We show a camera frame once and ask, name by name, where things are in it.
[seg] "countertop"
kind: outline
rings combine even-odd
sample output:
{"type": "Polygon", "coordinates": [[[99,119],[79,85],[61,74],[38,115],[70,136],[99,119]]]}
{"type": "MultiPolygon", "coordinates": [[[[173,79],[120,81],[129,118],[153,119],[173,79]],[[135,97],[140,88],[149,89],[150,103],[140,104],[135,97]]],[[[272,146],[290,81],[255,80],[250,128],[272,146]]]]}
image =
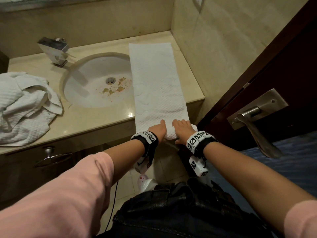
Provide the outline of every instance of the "countertop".
{"type": "Polygon", "coordinates": [[[0,147],[0,155],[134,119],[134,99],[105,108],[75,106],[61,95],[60,79],[72,64],[86,56],[107,52],[129,54],[129,43],[163,42],[172,44],[177,73],[186,103],[203,100],[204,94],[170,31],[70,48],[68,63],[63,68],[52,65],[44,53],[10,59],[8,72],[24,71],[46,78],[50,87],[61,96],[64,112],[52,121],[50,130],[41,138],[25,146],[0,147]]]}

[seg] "faucet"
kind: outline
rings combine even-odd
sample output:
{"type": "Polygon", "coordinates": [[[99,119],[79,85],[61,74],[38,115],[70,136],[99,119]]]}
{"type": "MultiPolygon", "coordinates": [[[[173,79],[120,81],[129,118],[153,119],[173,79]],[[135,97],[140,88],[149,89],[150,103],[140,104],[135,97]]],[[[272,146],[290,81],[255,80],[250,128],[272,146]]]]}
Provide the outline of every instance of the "faucet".
{"type": "Polygon", "coordinates": [[[65,65],[67,62],[66,52],[69,46],[64,38],[50,39],[42,37],[37,43],[55,66],[61,68],[65,65]]]}

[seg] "white sink basin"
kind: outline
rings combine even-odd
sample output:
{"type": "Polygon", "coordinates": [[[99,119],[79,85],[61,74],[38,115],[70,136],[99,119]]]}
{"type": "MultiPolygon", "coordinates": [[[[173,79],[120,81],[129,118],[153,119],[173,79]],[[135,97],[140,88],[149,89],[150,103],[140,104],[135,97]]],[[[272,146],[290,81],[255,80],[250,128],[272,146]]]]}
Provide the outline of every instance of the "white sink basin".
{"type": "Polygon", "coordinates": [[[85,57],[64,74],[61,88],[70,103],[85,108],[133,99],[129,55],[101,53],[85,57]]]}

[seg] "pink sleeve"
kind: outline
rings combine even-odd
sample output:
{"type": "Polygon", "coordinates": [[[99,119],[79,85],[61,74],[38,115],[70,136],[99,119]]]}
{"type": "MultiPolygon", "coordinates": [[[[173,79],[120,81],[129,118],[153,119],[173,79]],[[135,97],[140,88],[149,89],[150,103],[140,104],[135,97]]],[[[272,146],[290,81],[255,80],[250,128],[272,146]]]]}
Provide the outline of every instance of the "pink sleeve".
{"type": "Polygon", "coordinates": [[[306,200],[294,205],[284,220],[286,238],[317,237],[317,200],[306,200]]]}
{"type": "Polygon", "coordinates": [[[1,237],[91,237],[109,206],[110,156],[100,152],[0,212],[1,237]]]}

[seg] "beige wall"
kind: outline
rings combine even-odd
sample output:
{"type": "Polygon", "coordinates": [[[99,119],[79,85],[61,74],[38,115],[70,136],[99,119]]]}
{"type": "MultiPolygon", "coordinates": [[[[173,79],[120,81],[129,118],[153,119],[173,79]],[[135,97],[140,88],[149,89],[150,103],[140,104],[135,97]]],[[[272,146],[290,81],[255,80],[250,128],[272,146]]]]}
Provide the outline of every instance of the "beige wall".
{"type": "Polygon", "coordinates": [[[308,0],[175,0],[172,34],[206,99],[216,104],[308,0]]]}
{"type": "Polygon", "coordinates": [[[9,58],[41,53],[45,36],[70,47],[170,30],[174,0],[103,0],[0,13],[0,50],[9,58]]]}

